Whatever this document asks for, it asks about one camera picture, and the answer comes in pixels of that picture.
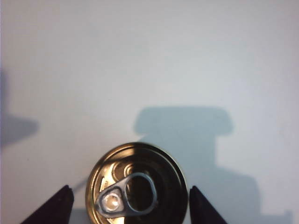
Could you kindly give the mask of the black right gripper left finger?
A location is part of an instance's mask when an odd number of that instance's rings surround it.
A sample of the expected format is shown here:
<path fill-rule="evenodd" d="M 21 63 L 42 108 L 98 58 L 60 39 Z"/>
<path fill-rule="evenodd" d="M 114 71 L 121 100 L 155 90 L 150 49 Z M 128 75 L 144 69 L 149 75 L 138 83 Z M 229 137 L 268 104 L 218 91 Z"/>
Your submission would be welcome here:
<path fill-rule="evenodd" d="M 22 224 L 68 224 L 74 203 L 72 189 L 65 185 Z"/>

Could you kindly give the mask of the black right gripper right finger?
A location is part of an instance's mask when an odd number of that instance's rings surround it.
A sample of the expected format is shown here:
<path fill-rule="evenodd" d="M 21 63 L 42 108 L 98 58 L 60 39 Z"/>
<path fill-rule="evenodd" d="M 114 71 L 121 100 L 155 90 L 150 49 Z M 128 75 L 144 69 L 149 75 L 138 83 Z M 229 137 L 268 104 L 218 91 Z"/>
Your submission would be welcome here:
<path fill-rule="evenodd" d="M 192 224 L 227 224 L 196 186 L 189 191 L 189 209 Z"/>

